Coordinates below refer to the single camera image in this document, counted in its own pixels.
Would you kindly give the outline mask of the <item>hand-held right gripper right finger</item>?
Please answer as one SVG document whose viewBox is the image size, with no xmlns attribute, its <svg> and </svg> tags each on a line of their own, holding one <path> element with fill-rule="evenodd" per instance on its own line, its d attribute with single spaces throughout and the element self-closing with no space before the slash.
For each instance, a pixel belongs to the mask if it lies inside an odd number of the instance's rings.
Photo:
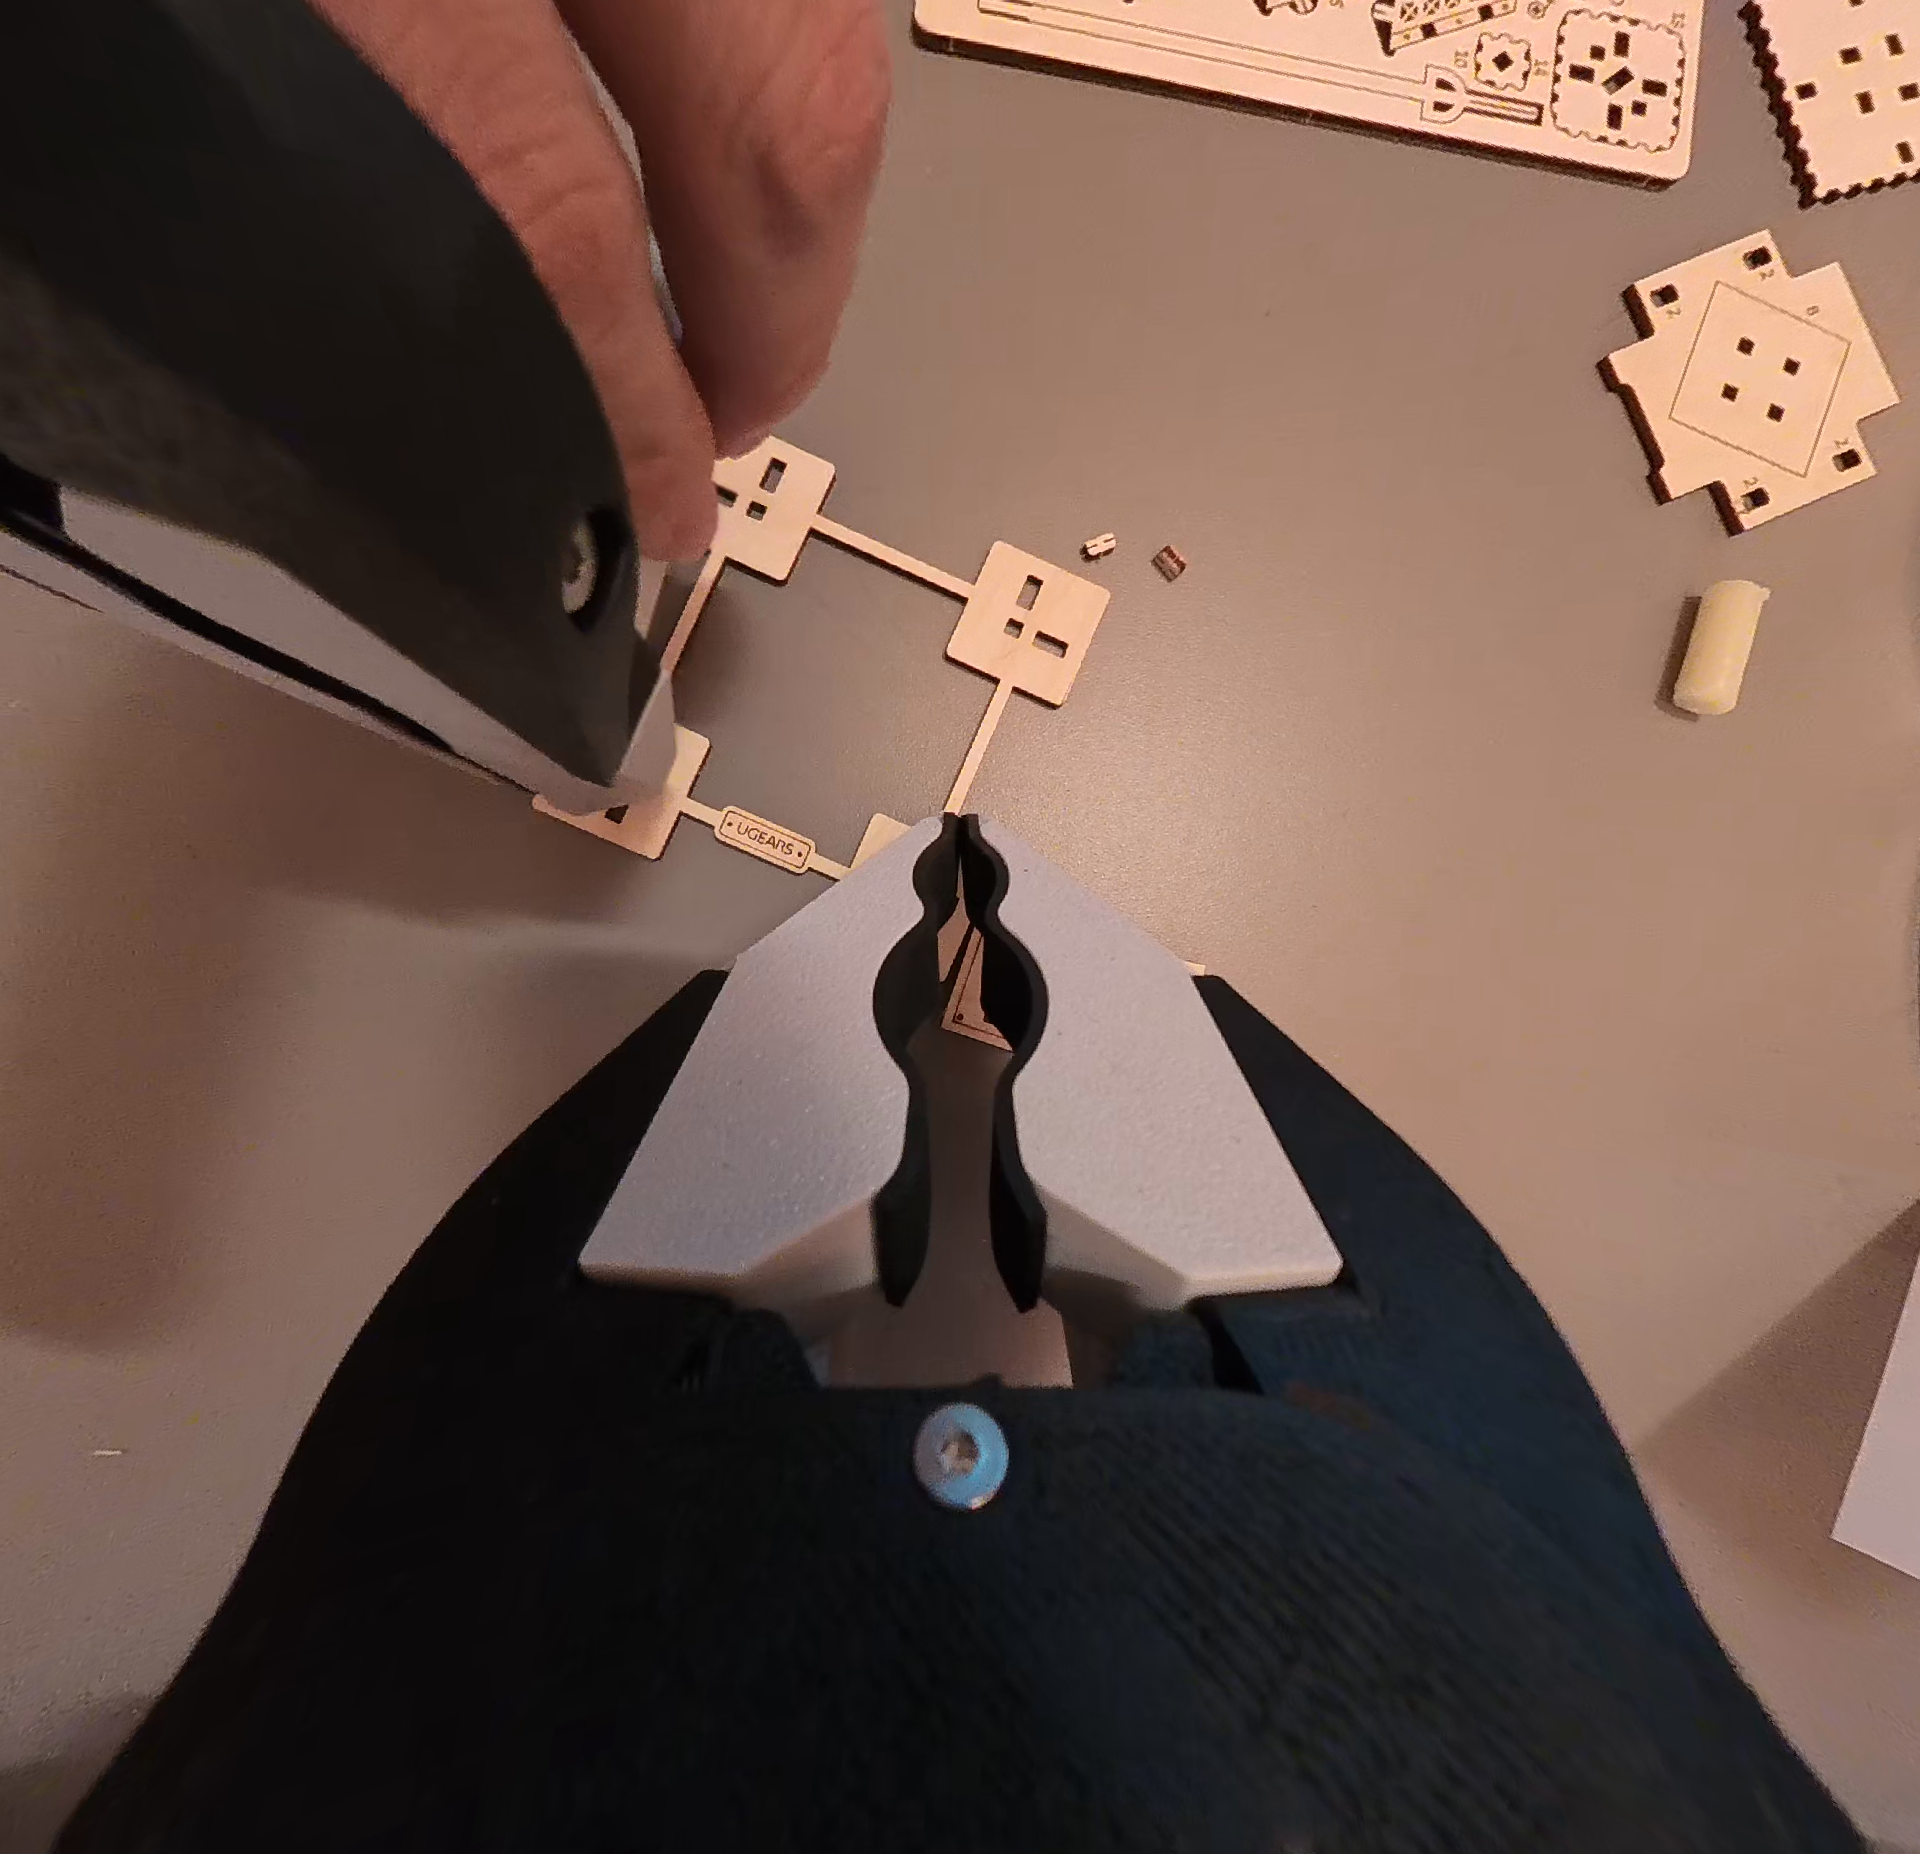
<svg viewBox="0 0 1920 1854">
<path fill-rule="evenodd" d="M 1342 1256 L 1186 960 L 1008 829 L 964 821 L 980 1002 L 1007 1040 L 989 1227 L 1020 1311 L 1123 1332 L 1330 1289 Z"/>
</svg>

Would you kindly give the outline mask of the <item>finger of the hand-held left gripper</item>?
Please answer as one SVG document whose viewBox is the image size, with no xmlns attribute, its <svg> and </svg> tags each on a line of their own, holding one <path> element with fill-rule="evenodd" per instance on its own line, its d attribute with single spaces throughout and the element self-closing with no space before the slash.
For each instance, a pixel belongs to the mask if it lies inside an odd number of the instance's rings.
<svg viewBox="0 0 1920 1854">
<path fill-rule="evenodd" d="M 616 784 L 595 785 L 252 549 L 71 489 L 59 491 L 59 508 L 67 539 L 136 585 L 120 609 L 139 609 L 162 640 L 526 791 L 575 825 L 670 829 L 690 800 L 708 739 L 676 725 L 667 682 L 639 708 Z"/>
<path fill-rule="evenodd" d="M 469 778 L 508 785 L 523 797 L 533 793 L 510 776 L 464 758 L 444 737 L 378 702 L 371 693 L 349 687 L 317 667 L 303 664 L 294 656 L 276 652 L 240 630 L 202 616 L 169 595 L 162 595 L 95 556 L 83 553 L 69 556 L 49 548 L 7 548 L 3 549 L 3 568 L 4 577 L 41 595 L 59 597 L 73 608 L 113 619 L 147 640 L 202 660 L 207 667 L 242 676 L 336 719 L 434 758 Z"/>
</svg>

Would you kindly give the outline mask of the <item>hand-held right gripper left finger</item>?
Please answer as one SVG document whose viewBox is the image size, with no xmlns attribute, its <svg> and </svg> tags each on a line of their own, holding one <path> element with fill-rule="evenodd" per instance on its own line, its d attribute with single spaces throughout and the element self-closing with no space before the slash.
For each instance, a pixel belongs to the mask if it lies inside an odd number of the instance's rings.
<svg viewBox="0 0 1920 1854">
<path fill-rule="evenodd" d="M 781 1314 L 804 1341 L 906 1303 L 934 1213 L 911 1045 L 942 998 L 959 837 L 956 814 L 925 820 L 735 960 L 584 1279 Z"/>
</svg>

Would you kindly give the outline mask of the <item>wooden frame of square parts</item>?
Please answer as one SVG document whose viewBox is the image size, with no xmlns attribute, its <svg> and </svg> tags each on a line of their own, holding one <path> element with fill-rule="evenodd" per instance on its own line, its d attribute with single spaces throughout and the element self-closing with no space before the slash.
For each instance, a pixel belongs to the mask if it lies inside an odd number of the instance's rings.
<svg viewBox="0 0 1920 1854">
<path fill-rule="evenodd" d="M 712 482 L 714 542 L 670 616 L 660 649 L 660 669 L 669 682 L 676 682 L 686 644 L 706 619 L 727 572 L 735 570 L 781 588 L 798 568 L 804 549 L 826 543 L 945 595 L 959 608 L 945 660 L 989 681 L 994 693 L 951 780 L 945 812 L 967 811 L 970 788 L 1013 697 L 1022 696 L 1050 710 L 1067 701 L 1109 606 L 1109 595 L 1094 581 L 1001 542 L 989 546 L 981 568 L 970 577 L 930 565 L 902 548 L 831 518 L 826 505 L 835 485 L 835 467 L 779 437 L 744 456 L 719 460 Z M 906 830 L 906 823 L 889 814 L 872 814 L 852 864 L 828 858 L 813 838 L 781 821 L 732 804 L 721 808 L 701 804 L 696 785 L 711 739 L 682 725 L 676 725 L 670 735 L 665 785 L 651 800 L 611 806 L 611 811 L 571 812 L 533 797 L 533 811 L 647 862 L 663 858 L 680 825 L 697 823 L 721 846 L 783 874 L 813 874 L 826 880 L 846 878 Z"/>
</svg>

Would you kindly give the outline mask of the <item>grey desk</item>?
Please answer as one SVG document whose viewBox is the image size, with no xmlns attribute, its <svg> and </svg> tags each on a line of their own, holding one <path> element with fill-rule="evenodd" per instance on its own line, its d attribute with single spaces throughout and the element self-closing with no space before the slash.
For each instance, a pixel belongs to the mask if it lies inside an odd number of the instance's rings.
<svg viewBox="0 0 1920 1854">
<path fill-rule="evenodd" d="M 1829 1529 L 1916 1259 L 1916 188 L 1798 209 L 1709 0 L 1664 192 L 925 52 L 831 374 L 842 524 L 1113 595 L 973 806 L 1230 978 L 1500 1238 L 1742 1672 L 1916 1847 L 1916 1582 Z M 1876 474 L 1731 535 L 1600 374 L 1837 262 Z M 1149 556 L 1176 546 L 1178 581 Z M 1668 701 L 1769 590 L 1737 708 Z M 447 1203 L 802 880 L 660 864 L 4 581 L 4 1849 L 220 1600 Z"/>
</svg>

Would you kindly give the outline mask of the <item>person's left hand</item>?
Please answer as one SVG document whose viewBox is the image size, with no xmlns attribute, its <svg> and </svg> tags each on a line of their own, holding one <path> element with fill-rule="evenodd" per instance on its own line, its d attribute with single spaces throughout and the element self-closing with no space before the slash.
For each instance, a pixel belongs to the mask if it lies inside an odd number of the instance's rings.
<svg viewBox="0 0 1920 1854">
<path fill-rule="evenodd" d="M 639 554 L 828 372 L 891 103 L 882 0 L 306 0 L 467 169 L 582 356 Z"/>
</svg>

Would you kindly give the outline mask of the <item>bordered square wooden tile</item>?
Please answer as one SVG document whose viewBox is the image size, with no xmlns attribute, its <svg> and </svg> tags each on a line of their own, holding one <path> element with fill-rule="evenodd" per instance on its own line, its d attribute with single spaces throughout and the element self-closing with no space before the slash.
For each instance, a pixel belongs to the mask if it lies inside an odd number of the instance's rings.
<svg viewBox="0 0 1920 1854">
<path fill-rule="evenodd" d="M 938 978 L 945 1000 L 939 1026 L 989 1049 L 1010 1050 L 1010 1042 L 995 1029 L 981 1002 L 981 955 L 981 939 L 958 907 L 938 933 Z"/>
</svg>

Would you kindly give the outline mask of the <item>white wax stick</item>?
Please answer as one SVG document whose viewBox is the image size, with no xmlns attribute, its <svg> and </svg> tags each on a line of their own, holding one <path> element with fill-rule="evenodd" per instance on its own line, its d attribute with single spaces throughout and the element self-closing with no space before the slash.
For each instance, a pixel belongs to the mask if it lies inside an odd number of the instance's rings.
<svg viewBox="0 0 1920 1854">
<path fill-rule="evenodd" d="M 1699 595 L 1668 689 L 1677 713 L 1709 719 L 1737 708 L 1768 599 L 1768 588 L 1737 577 Z"/>
</svg>

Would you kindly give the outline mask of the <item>assembly instruction sheet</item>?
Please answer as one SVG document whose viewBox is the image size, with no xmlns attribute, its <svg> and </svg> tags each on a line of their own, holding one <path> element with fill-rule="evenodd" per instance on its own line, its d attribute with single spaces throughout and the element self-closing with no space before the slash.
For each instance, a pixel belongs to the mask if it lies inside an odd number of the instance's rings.
<svg viewBox="0 0 1920 1854">
<path fill-rule="evenodd" d="M 1917 1271 L 1832 1533 L 1841 1545 L 1917 1578 Z"/>
</svg>

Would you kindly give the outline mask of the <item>cross-shaped wooden plate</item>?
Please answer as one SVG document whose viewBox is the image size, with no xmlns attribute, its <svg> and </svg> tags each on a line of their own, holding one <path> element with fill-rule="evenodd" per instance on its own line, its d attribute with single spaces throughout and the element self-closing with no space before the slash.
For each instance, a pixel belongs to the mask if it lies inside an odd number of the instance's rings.
<svg viewBox="0 0 1920 1854">
<path fill-rule="evenodd" d="M 1731 535 L 1863 485 L 1899 390 L 1841 266 L 1797 272 L 1760 229 L 1624 291 L 1638 339 L 1600 374 L 1657 502 L 1709 495 Z"/>
</svg>

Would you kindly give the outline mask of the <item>laser-cut wooden parts sheet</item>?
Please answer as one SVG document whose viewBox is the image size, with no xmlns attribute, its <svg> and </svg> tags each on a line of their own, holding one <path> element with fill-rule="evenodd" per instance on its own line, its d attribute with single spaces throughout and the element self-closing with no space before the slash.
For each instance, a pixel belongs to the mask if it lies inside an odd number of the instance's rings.
<svg viewBox="0 0 1920 1854">
<path fill-rule="evenodd" d="M 1664 188 L 1706 0 L 913 0 L 927 42 Z"/>
</svg>

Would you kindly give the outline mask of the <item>toothed square wooden plate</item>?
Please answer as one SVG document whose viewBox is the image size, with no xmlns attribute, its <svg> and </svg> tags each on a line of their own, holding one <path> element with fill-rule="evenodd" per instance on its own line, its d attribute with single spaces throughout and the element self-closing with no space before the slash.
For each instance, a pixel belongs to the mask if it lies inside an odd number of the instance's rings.
<svg viewBox="0 0 1920 1854">
<path fill-rule="evenodd" d="M 1807 208 L 1917 180 L 1917 0 L 1749 0 L 1744 15 Z"/>
</svg>

